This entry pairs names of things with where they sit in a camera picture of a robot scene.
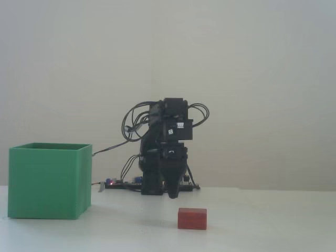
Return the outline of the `black gripper with servos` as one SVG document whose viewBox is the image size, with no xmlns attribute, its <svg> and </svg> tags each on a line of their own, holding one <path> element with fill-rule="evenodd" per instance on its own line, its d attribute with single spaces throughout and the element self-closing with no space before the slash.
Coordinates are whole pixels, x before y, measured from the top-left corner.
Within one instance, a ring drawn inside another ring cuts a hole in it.
<svg viewBox="0 0 336 252">
<path fill-rule="evenodd" d="M 156 182 L 160 172 L 165 182 L 169 198 L 178 198 L 180 181 L 186 172 L 187 147 L 184 141 L 193 139 L 193 120 L 168 119 L 162 123 L 157 144 L 159 150 L 149 150 L 146 154 L 146 177 Z"/>
</svg>

